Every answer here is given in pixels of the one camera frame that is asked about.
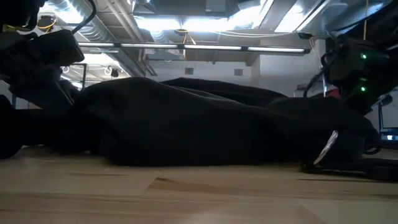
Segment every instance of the cable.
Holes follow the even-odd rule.
[[[365,18],[368,17],[368,9],[369,9],[369,0],[366,0],[366,11],[365,11]],[[366,29],[368,26],[368,20],[365,19],[365,23],[363,25],[363,40],[366,40]]]
[[[323,68],[321,69],[321,72],[320,72],[320,73],[314,75],[314,76],[311,78],[310,83],[307,85],[307,87],[306,87],[305,90],[304,90],[303,97],[307,97],[308,91],[311,89],[311,87],[319,80],[319,78],[320,78],[324,73],[326,73],[326,71],[329,69],[329,67],[330,67],[331,65],[333,65],[333,62],[334,62],[335,60],[333,59],[333,60],[331,61],[331,63],[330,63],[329,65],[327,65],[327,64],[326,64],[326,58],[327,58],[327,57],[330,57],[330,56],[332,56],[332,55],[334,55],[334,54],[336,54],[336,53],[335,53],[335,52],[329,52],[329,53],[324,54],[324,55],[321,57],[321,64],[322,64]]]
[[[45,27],[39,27],[39,26],[37,26],[37,28],[39,28],[39,29],[49,29],[49,28],[51,28],[52,26],[54,26],[56,22],[57,22],[57,20],[54,19],[54,22],[51,23],[50,25],[45,26]]]
[[[373,16],[376,15],[376,14],[377,14],[377,13],[371,14],[370,16],[365,16],[365,18],[363,18],[363,19],[361,19],[361,20],[359,20],[359,21],[356,21],[356,22],[354,22],[354,23],[352,23],[352,24],[350,24],[350,25],[344,26],[344,27],[340,27],[340,28],[338,28],[338,29],[334,29],[334,30],[332,30],[332,31],[342,31],[342,30],[348,29],[348,28],[350,28],[350,27],[356,26],[356,25],[358,25],[358,24],[360,24],[360,23],[362,23],[362,22],[364,22],[364,21],[367,21],[368,19],[370,19],[371,17],[373,17]]]
[[[97,8],[95,6],[94,0],[88,0],[91,4],[91,6],[93,6],[93,12],[90,14],[89,17],[87,17],[87,19],[85,19],[82,23],[80,23],[78,26],[76,26],[73,30],[72,30],[72,34],[75,34],[76,32],[78,32],[82,27],[84,27],[85,25],[87,25],[90,21],[92,21],[97,13]]]
[[[259,36],[267,36],[267,35],[270,35],[270,36],[280,36],[280,35],[290,35],[290,34],[296,34],[296,33],[298,33],[298,32],[290,32],[290,33],[283,33],[283,34],[243,34],[243,33],[239,33],[239,32],[232,32],[232,31],[220,31],[220,32],[226,32],[226,33],[230,33],[230,34],[239,34],[239,35],[253,35],[253,36],[257,36],[257,35],[259,35]]]
[[[228,36],[228,37],[246,37],[246,38],[265,38],[265,37],[279,37],[279,36],[282,36],[282,35],[290,35],[291,33],[287,33],[287,34],[270,34],[270,35],[263,35],[263,36],[245,36],[245,35],[230,35],[230,34],[223,34],[223,33],[220,33],[220,32],[212,32],[212,33],[214,33],[214,34],[219,34],[219,35],[225,35],[225,36]]]

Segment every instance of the fluorescent light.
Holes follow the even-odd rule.
[[[251,27],[252,29],[254,29],[255,27],[259,27],[261,25],[261,23],[267,16],[269,9],[271,8],[272,4],[274,3],[274,0],[267,0],[266,2],[265,2],[265,0],[262,0],[260,3],[262,5],[262,9],[260,11],[260,14],[253,21],[253,25]]]
[[[121,44],[121,47],[176,49],[178,46],[177,44]]]
[[[313,20],[313,18],[315,18],[315,16],[317,16],[330,2],[331,0],[326,0],[324,3],[322,3],[322,5],[319,6],[318,9],[315,10],[315,12],[313,12],[311,16],[308,17],[296,30],[301,31],[304,29],[304,27],[306,27]]]
[[[155,19],[155,18],[144,18],[140,16],[135,16],[134,18],[136,19],[139,28],[148,31],[181,29],[180,22],[176,19],[169,19],[169,18]]]
[[[89,43],[89,42],[80,42],[80,47],[114,47],[112,43]]]
[[[248,51],[256,52],[286,52],[286,53],[304,53],[304,49],[278,48],[278,47],[248,47]]]
[[[194,32],[214,32],[220,30],[228,30],[228,19],[188,19],[183,29]]]
[[[186,49],[214,49],[214,50],[241,50],[237,46],[217,46],[217,45],[186,45]]]
[[[84,19],[77,9],[70,3],[70,0],[64,0],[62,7],[55,6],[51,1],[47,1],[45,4],[51,8],[57,17],[61,18],[66,23],[78,24]]]
[[[83,85],[81,83],[78,83],[78,82],[73,82],[72,85],[74,85],[77,88],[83,88]]]
[[[64,80],[70,81],[70,78],[68,78],[68,77],[66,77],[66,76],[64,76],[64,75],[61,75],[61,78],[63,78]]]

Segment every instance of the black cloth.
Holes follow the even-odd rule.
[[[369,120],[335,98],[287,98],[269,90],[189,79],[96,84],[75,98],[66,120],[45,144],[62,153],[89,149],[128,166],[306,161],[319,155],[333,130],[378,138]],[[351,159],[365,150],[360,146]]]

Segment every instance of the light wood surface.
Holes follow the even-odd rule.
[[[398,185],[262,167],[115,167],[24,149],[0,162],[0,223],[398,223]]]

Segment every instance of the ceiling pipe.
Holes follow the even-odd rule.
[[[129,14],[127,13],[126,9],[124,8],[124,6],[120,3],[120,0],[115,0],[114,4],[116,5],[116,7],[118,7],[119,11],[121,12],[121,14],[123,15],[123,17],[125,18],[125,20],[127,21],[127,23],[129,24],[130,28],[132,28],[134,34],[137,36],[138,40],[140,42],[145,42],[144,38],[142,37],[140,30],[137,27],[137,23],[133,22],[133,20],[135,20],[134,18],[131,18],[129,16]]]
[[[52,8],[57,12],[78,11],[80,15],[87,18],[91,12],[91,6],[82,0],[48,0]],[[102,21],[95,16],[88,26],[83,27],[78,31],[90,42],[114,42],[117,39],[106,28]],[[128,56],[125,50],[121,49],[118,54],[109,54],[111,58],[118,61],[120,66],[130,75],[136,77],[144,76],[143,69],[139,66],[138,62]]]

